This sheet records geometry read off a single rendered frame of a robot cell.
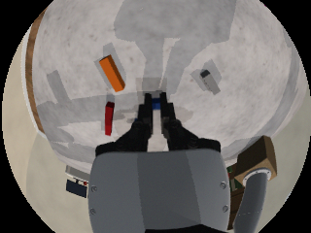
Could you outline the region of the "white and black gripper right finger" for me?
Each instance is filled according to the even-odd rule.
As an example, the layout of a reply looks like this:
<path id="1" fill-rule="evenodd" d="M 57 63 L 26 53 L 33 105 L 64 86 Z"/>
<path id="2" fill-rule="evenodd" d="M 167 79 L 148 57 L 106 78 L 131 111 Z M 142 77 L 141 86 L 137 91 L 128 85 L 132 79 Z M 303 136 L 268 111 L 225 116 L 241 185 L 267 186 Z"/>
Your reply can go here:
<path id="1" fill-rule="evenodd" d="M 198 138 L 182 126 L 176 119 L 173 103 L 167 103 L 166 92 L 161 92 L 161 134 L 167 139 L 168 150 L 212 149 L 221 152 L 221 144 L 217 140 Z"/>

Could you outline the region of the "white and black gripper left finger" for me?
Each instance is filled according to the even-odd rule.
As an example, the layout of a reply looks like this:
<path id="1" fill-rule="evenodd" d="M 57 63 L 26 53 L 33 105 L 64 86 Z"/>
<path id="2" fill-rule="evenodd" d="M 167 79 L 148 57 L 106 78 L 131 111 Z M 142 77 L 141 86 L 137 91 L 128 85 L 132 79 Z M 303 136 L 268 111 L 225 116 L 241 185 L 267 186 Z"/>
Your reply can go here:
<path id="1" fill-rule="evenodd" d="M 137 120 L 131 124 L 130 130 L 124 133 L 115 142 L 97 146 L 95 149 L 95 157 L 100 153 L 110 151 L 147 151 L 148 142 L 152 135 L 154 135 L 152 94 L 145 93 L 144 104 L 139 104 Z"/>

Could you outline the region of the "orange rod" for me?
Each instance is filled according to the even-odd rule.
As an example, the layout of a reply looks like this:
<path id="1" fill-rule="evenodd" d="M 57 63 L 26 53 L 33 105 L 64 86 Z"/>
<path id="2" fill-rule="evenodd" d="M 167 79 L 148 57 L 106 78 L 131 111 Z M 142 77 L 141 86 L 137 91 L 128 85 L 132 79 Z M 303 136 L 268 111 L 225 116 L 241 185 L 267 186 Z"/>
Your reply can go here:
<path id="1" fill-rule="evenodd" d="M 99 63 L 115 92 L 124 90 L 125 83 L 111 54 L 102 58 Z"/>

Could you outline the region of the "red rod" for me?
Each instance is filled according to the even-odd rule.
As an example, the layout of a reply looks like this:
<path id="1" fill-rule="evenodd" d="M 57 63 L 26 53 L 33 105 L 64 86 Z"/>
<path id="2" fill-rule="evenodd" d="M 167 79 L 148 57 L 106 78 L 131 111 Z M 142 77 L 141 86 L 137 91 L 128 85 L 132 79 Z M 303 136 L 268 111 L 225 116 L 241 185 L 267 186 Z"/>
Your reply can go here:
<path id="1" fill-rule="evenodd" d="M 115 103 L 107 102 L 105 108 L 105 135 L 111 136 Z"/>

